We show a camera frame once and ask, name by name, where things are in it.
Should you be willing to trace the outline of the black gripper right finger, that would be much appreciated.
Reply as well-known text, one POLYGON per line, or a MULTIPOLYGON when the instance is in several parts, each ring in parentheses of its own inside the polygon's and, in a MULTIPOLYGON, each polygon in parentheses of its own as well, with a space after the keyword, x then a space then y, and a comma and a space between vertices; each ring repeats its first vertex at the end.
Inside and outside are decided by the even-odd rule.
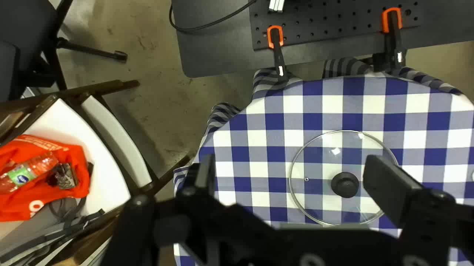
POLYGON ((453 197, 428 190, 381 156, 366 158, 363 188, 391 223, 401 231, 401 237, 453 235, 450 215, 455 206, 453 197))

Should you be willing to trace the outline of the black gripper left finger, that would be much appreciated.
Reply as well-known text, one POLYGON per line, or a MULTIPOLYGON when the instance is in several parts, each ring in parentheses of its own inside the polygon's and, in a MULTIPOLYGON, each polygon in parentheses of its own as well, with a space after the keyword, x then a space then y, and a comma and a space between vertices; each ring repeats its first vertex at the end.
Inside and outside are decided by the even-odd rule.
POLYGON ((216 198, 216 164, 213 156, 194 163, 176 191, 178 213, 203 232, 225 228, 227 207, 216 198))

